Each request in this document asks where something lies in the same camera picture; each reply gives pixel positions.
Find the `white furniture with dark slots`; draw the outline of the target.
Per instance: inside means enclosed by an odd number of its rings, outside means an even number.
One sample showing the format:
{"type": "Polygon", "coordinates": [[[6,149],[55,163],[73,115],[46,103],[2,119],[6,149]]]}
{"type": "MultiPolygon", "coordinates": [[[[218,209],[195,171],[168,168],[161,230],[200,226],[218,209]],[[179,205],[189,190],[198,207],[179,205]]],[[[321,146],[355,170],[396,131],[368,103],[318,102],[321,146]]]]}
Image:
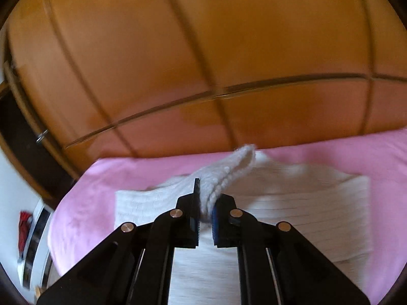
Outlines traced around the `white furniture with dark slots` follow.
{"type": "Polygon", "coordinates": [[[52,266],[48,231],[53,212],[40,200],[32,214],[23,256],[17,265],[20,284],[27,291],[34,291],[36,287],[45,288],[48,284],[52,266]]]}

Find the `white knitted sweater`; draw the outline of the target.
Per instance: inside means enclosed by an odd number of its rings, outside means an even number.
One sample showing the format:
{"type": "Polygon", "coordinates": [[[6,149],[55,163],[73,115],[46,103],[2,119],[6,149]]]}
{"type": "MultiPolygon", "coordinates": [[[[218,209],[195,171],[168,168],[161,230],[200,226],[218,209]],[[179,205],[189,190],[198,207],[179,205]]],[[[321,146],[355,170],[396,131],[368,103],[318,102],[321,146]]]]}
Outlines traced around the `white knitted sweater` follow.
{"type": "Polygon", "coordinates": [[[115,224],[152,222],[201,181],[199,247],[178,250],[171,304],[238,304],[237,254],[215,248],[209,211],[221,193],[269,224],[291,223],[354,284],[363,288],[372,252],[369,179],[314,164],[284,164],[253,145],[231,153],[132,162],[115,194],[115,224]]]}

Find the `red object on floor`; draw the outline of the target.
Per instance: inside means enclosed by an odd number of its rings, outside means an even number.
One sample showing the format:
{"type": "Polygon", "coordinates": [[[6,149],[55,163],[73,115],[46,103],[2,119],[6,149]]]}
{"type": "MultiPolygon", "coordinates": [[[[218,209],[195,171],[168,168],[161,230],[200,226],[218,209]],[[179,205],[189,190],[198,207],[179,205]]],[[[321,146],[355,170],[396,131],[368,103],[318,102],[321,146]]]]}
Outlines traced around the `red object on floor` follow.
{"type": "Polygon", "coordinates": [[[18,251],[19,259],[23,259],[25,244],[30,233],[32,225],[32,213],[29,211],[20,211],[18,225],[18,251]]]}

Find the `pink bed cover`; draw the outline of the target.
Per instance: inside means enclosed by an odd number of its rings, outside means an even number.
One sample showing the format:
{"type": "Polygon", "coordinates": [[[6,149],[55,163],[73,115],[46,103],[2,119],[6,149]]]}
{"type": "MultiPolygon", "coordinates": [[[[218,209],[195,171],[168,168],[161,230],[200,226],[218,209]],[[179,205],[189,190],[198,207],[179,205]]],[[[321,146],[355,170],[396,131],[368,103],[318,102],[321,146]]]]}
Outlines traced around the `pink bed cover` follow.
{"type": "MultiPolygon", "coordinates": [[[[258,151],[276,162],[323,165],[369,179],[372,252],[360,289],[372,304],[380,303],[406,264],[406,130],[258,151]]],[[[152,159],[98,160],[59,203],[48,246],[60,274],[120,225],[114,222],[115,194],[130,182],[128,166],[140,160],[152,159]]]]}

